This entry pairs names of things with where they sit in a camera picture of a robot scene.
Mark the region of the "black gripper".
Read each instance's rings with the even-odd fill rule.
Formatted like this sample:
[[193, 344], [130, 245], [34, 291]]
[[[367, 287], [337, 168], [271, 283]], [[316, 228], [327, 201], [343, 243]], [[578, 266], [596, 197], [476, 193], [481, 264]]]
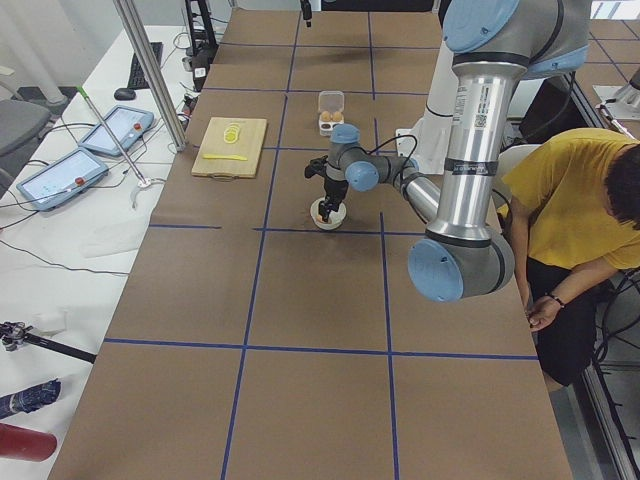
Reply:
[[339, 220], [342, 218], [342, 202], [346, 198], [349, 184], [345, 180], [342, 171], [334, 168], [328, 161], [328, 156], [314, 158], [309, 161], [305, 167], [305, 177], [312, 178], [314, 175], [321, 176], [324, 179], [325, 199], [331, 204], [331, 210], [325, 205], [325, 200], [318, 202], [318, 214], [322, 215], [324, 222], [331, 220]]

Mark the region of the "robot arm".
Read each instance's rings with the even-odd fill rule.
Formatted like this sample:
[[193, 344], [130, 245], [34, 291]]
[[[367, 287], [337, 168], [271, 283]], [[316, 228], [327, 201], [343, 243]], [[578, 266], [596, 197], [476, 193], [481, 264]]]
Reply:
[[396, 188], [426, 222], [424, 238], [409, 253], [411, 280], [423, 296], [450, 302], [497, 291], [513, 275], [510, 247], [486, 222], [509, 105], [520, 81], [569, 73], [585, 62], [591, 5], [452, 1], [442, 14], [441, 54], [453, 74], [442, 184], [421, 172], [412, 155], [369, 154], [359, 130], [345, 123], [305, 173], [324, 180], [325, 194], [310, 209], [324, 229], [342, 224], [349, 190]]

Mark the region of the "person's hand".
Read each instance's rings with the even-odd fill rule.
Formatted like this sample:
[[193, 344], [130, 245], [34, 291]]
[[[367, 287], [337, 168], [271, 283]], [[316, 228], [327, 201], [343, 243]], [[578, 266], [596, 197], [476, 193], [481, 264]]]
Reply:
[[527, 312], [527, 319], [531, 331], [540, 331], [550, 326], [562, 306], [550, 296], [538, 298]]

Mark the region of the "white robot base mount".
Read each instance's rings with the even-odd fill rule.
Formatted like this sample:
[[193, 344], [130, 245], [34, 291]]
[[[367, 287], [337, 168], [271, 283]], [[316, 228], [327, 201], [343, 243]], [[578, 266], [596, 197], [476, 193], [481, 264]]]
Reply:
[[396, 150], [401, 157], [409, 157], [421, 173], [441, 175], [449, 144], [446, 129], [427, 130], [396, 129]]

